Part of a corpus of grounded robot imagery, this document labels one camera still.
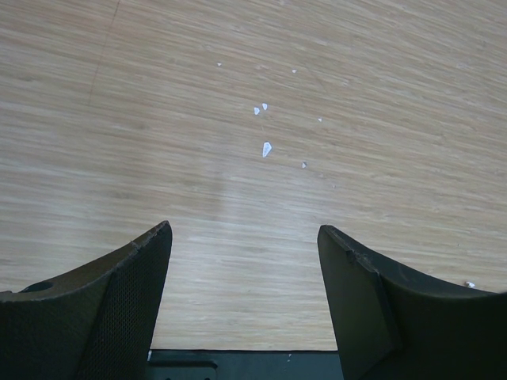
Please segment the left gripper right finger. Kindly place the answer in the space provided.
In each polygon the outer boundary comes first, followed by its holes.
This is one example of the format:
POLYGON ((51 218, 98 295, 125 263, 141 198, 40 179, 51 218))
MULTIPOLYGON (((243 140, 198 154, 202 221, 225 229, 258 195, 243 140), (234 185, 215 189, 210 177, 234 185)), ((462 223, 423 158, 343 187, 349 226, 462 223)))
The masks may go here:
POLYGON ((318 255, 344 378, 505 378, 505 294, 419 272, 330 225, 318 255))

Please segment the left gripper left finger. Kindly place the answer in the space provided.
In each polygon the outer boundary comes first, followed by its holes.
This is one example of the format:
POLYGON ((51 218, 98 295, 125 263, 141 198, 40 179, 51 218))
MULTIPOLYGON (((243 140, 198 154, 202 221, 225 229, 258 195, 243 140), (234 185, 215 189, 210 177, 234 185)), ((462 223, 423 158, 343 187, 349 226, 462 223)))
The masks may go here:
POLYGON ((159 223, 69 272, 1 293, 3 379, 143 379, 173 234, 159 223))

